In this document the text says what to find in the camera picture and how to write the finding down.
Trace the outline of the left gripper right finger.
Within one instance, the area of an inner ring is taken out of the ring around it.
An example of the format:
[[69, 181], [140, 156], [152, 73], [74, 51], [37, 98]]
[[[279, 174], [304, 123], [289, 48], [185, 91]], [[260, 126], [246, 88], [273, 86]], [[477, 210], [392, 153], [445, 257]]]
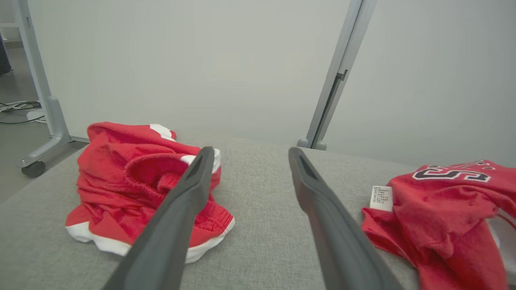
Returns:
[[402, 285], [308, 156], [289, 149], [295, 196], [308, 216], [328, 290], [401, 290]]

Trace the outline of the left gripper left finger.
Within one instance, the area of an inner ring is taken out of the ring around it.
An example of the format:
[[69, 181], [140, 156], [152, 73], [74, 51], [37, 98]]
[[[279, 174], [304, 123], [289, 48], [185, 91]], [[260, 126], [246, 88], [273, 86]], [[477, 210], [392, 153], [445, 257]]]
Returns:
[[203, 147], [105, 283], [105, 290], [178, 290], [195, 218], [208, 201], [213, 147]]

